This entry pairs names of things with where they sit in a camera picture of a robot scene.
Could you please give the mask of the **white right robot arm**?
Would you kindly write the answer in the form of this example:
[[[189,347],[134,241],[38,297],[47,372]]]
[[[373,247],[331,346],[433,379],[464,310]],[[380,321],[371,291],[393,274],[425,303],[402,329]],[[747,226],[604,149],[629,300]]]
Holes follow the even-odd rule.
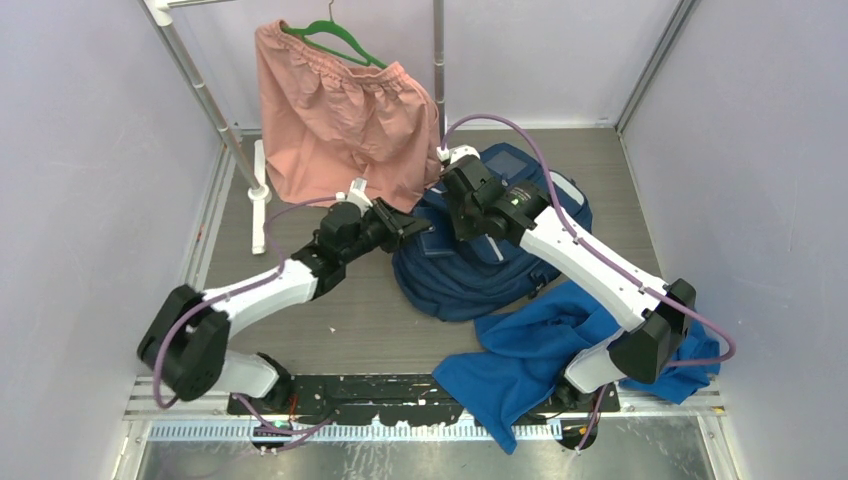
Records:
[[[554,386],[558,403],[577,411],[614,381],[655,382],[689,331],[694,288],[684,280],[666,283],[623,259],[567,214],[552,182],[505,187],[474,148],[436,152],[459,239],[486,234],[538,257],[597,300],[617,324],[610,337],[564,368]]]

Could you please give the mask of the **navy blue backpack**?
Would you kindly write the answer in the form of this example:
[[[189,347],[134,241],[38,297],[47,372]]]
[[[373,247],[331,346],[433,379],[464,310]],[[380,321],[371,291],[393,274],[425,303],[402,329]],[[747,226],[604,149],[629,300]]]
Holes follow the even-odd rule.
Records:
[[[480,153],[482,163],[505,187],[529,180],[548,192],[541,165],[508,143]],[[589,200],[569,178],[551,171],[557,198],[576,222],[591,232]],[[431,228],[392,256],[396,282],[419,311],[446,322],[474,320],[523,297],[533,299],[561,276],[554,266],[506,240],[479,236],[459,242],[451,225],[445,189],[430,188],[412,213]]]

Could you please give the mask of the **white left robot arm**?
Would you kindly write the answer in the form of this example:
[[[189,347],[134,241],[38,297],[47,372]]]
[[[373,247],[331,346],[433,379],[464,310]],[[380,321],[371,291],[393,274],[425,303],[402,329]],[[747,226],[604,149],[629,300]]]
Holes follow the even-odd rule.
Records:
[[[152,370],[159,407],[222,391],[252,398],[269,413],[282,411],[292,397],[290,373],[266,354],[230,350],[230,340],[271,314],[329,293],[358,258],[375,249],[393,253],[432,227],[368,198],[362,178],[329,201],[312,239],[281,254],[278,266],[225,287],[198,291],[184,284],[169,293],[137,348]]]

